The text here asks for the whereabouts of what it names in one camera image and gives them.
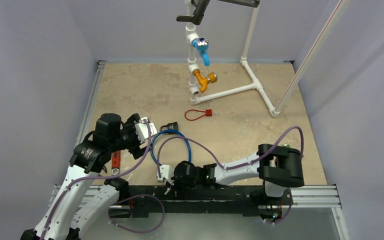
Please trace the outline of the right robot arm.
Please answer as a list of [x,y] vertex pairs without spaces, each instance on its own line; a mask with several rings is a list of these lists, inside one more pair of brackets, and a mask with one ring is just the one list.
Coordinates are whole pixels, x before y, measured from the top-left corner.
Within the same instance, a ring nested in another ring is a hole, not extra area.
[[282,188],[305,185],[302,153],[294,148],[260,144],[257,152],[237,161],[195,166],[188,161],[179,163],[169,174],[169,184],[179,189],[220,188],[232,183],[259,178],[265,187],[260,196],[268,204],[280,198]]

